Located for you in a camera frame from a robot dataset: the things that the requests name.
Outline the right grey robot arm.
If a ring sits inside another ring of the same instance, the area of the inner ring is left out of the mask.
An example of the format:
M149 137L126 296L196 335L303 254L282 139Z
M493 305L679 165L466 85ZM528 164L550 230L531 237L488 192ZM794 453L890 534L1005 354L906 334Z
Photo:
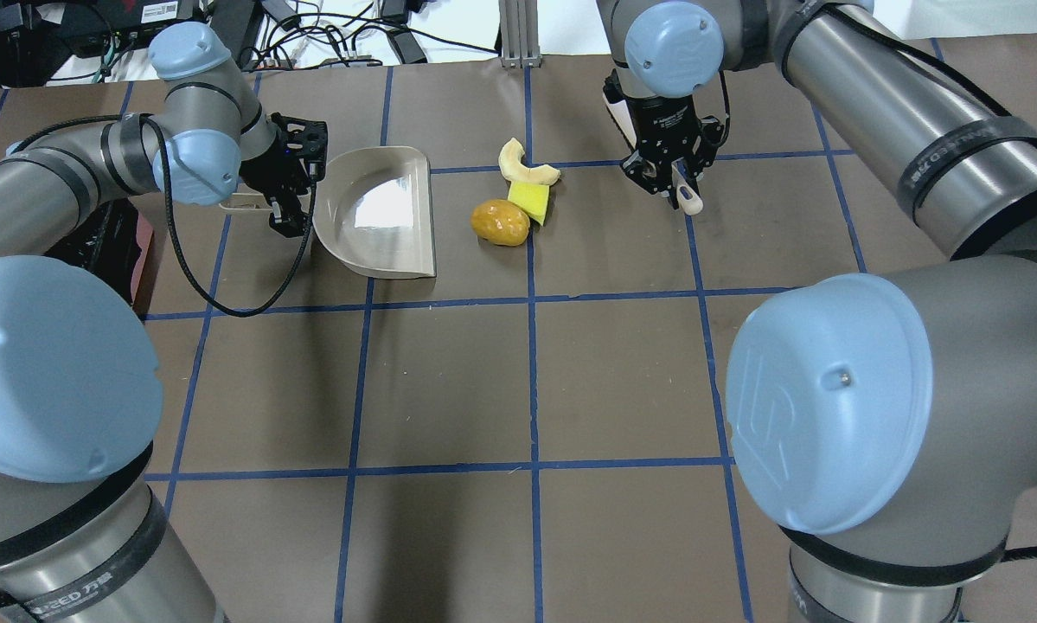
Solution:
M938 246L766 300L727 366L744 486L790 540L791 622L953 622L1037 486L1037 131L895 39L871 1L600 1L630 180L696 213L728 119L692 96L772 62Z

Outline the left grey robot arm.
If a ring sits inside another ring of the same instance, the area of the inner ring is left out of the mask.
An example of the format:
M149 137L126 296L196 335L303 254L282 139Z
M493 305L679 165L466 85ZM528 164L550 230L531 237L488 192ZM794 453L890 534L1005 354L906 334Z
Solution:
M215 205L239 185L308 240L328 126L269 114L211 27L171 25L148 58L159 114L72 119L0 159L0 618L226 622L144 477L161 422L158 360L130 300L48 256L99 206L163 194Z

